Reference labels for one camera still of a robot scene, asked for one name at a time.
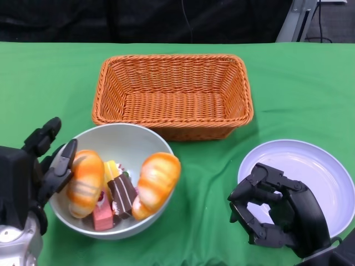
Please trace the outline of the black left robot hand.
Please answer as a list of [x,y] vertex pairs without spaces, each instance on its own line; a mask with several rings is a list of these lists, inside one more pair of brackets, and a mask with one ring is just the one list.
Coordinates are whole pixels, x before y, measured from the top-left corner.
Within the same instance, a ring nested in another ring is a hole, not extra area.
[[46,156],[43,161],[38,161],[49,150],[61,126],[60,118],[50,119],[43,127],[35,129],[22,147],[29,155],[29,211],[37,219],[41,235],[44,235],[48,228],[44,206],[73,177],[72,165],[77,152],[77,139],[70,140],[66,145],[57,148],[52,155]]

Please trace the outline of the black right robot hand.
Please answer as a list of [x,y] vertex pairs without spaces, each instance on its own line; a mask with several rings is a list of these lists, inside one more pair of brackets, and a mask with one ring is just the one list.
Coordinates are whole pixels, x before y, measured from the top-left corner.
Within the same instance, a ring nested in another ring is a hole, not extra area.
[[[257,163],[227,198],[230,222],[239,222],[248,242],[268,248],[293,250],[300,258],[331,246],[325,216],[312,191],[301,181],[287,178],[283,171]],[[267,204],[272,223],[261,223],[247,205]]]

